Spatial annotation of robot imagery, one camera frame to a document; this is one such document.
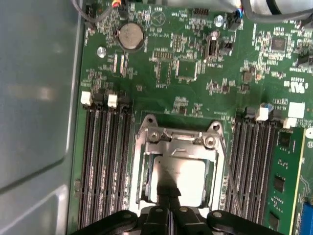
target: white dimm latch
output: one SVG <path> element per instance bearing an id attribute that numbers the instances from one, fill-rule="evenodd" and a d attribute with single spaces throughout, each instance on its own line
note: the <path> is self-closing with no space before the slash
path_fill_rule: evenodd
<path id="1" fill-rule="evenodd" d="M 91 93 L 90 92 L 82 92 L 82 96 L 80 98 L 80 102 L 83 105 L 90 106 L 92 103 Z"/>
<path id="2" fill-rule="evenodd" d="M 117 108 L 117 95 L 116 94 L 110 94 L 109 95 L 108 106 L 111 108 L 114 108 L 114 109 Z"/>

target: motherboard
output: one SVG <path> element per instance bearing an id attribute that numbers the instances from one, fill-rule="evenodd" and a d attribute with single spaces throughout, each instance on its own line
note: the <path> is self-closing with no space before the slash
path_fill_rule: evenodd
<path id="1" fill-rule="evenodd" d="M 140 2 L 86 24 L 68 233 L 155 205 L 160 183 L 203 216 L 310 234 L 312 36 L 300 21 Z"/>

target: gray cable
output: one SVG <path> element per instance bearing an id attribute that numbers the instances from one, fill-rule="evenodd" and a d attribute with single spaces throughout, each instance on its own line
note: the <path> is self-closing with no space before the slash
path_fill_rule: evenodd
<path id="1" fill-rule="evenodd" d="M 78 5 L 77 0 L 71 0 L 73 6 L 75 7 L 75 9 L 78 11 L 78 13 L 88 22 L 90 23 L 97 23 L 100 22 L 102 20 L 104 20 L 112 11 L 113 7 L 109 6 L 107 9 L 104 10 L 104 12 L 101 13 L 100 16 L 98 16 L 97 18 L 92 18 L 89 15 L 87 15 L 82 8 L 80 8 L 80 6 Z"/>
<path id="2" fill-rule="evenodd" d="M 281 23 L 286 20 L 303 20 L 313 13 L 313 8 L 311 8 L 305 11 L 281 15 L 261 15 L 252 11 L 250 0 L 241 0 L 241 6 L 247 18 L 257 23 Z"/>
<path id="3" fill-rule="evenodd" d="M 233 178 L 233 175 L 231 173 L 230 161 L 229 161 L 229 158 L 228 158 L 228 155 L 227 155 L 227 152 L 226 152 L 226 146 L 224 144 L 224 139 L 223 139 L 222 136 L 220 136 L 220 142 L 222 143 L 221 144 L 222 151 L 223 151 L 223 154 L 224 154 L 224 158 L 226 160 L 226 167 L 227 167 L 227 170 L 228 170 L 228 178 L 229 178 L 229 181 L 230 181 L 231 189 L 233 191 L 233 196 L 234 196 L 235 201 L 236 201 L 238 215 L 240 217 L 243 217 L 243 213 L 241 211 L 241 206 L 240 206 L 239 197 L 238 197 L 238 193 L 237 193 L 237 187 L 235 186 L 234 178 Z"/>

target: cable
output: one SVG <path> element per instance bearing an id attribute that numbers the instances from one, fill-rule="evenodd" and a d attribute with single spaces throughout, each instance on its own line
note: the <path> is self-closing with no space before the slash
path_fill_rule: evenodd
<path id="1" fill-rule="evenodd" d="M 107 9 L 104 10 L 104 12 L 101 13 L 100 16 L 98 16 L 97 18 L 92 18 L 89 15 L 87 15 L 82 8 L 80 8 L 80 6 L 78 5 L 77 0 L 71 0 L 73 6 L 75 7 L 75 9 L 78 11 L 78 13 L 88 22 L 90 23 L 97 23 L 100 22 L 102 20 L 104 20 L 112 11 L 113 6 L 109 6 Z"/>
<path id="2" fill-rule="evenodd" d="M 250 0 L 241 0 L 241 5 L 248 19 L 257 23 L 281 23 L 286 20 L 297 20 L 299 18 L 307 18 L 313 13 L 313 8 L 305 11 L 281 15 L 261 15 L 252 11 Z"/>

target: green circuit board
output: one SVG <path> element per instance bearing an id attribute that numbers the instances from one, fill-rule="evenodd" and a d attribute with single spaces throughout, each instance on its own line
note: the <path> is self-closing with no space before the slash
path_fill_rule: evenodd
<path id="1" fill-rule="evenodd" d="M 98 2 L 94 7 L 101 12 L 108 4 Z M 217 15 L 225 19 L 221 27 L 214 24 Z M 296 21 L 258 24 L 244 16 L 237 30 L 229 30 L 227 17 L 228 13 L 209 11 L 198 18 L 193 9 L 142 3 L 129 4 L 126 21 L 113 11 L 96 28 L 86 28 L 80 94 L 100 89 L 104 96 L 114 93 L 131 102 L 127 182 L 132 177 L 135 134 L 146 114 L 154 114 L 160 126 L 198 131 L 219 120 L 229 153 L 234 118 L 246 107 L 257 110 L 260 104 L 270 103 L 281 111 L 281 122 L 296 118 L 294 128 L 279 131 L 273 147 L 263 225 L 297 235 L 304 198 L 313 197 L 313 140 L 309 134 L 313 126 L 313 70 L 298 67 L 296 61 L 304 50 L 313 48 L 312 30 L 298 29 Z M 138 24 L 144 33 L 142 48 L 133 53 L 125 52 L 114 36 L 129 22 Z M 231 43 L 232 48 L 204 60 L 207 37 L 213 32 L 218 33 L 221 44 Z M 106 49 L 103 58 L 97 55 L 99 47 Z M 79 228 L 81 216 L 87 114 L 79 103 L 69 234 Z M 286 132 L 289 144 L 282 147 L 279 138 Z M 125 208 L 128 200 L 126 193 Z"/>

